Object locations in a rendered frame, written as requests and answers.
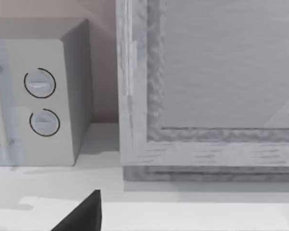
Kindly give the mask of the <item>pale microwave oven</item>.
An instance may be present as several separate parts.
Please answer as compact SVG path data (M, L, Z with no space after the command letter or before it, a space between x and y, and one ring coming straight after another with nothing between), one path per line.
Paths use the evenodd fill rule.
M0 166L73 166L92 97L87 19L0 18Z

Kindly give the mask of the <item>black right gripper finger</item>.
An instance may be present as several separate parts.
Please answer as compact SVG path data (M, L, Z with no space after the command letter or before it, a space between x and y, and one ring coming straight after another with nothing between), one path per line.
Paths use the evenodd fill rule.
M101 190L94 190L50 231L101 231Z

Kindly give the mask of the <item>grey wooden cabinet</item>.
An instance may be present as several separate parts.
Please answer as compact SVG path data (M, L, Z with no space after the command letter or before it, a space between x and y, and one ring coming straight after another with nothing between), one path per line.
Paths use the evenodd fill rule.
M126 181L289 182L289 0L116 0Z

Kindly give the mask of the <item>pale blue microwave knob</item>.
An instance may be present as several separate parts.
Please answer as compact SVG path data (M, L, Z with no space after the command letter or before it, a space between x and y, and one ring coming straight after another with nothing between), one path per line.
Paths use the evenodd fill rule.
M49 135L56 130L56 118L49 112L42 111L33 116L32 126L43 135Z
M45 97L50 92L50 82L46 74L41 71L29 74L26 81L27 88L37 97Z

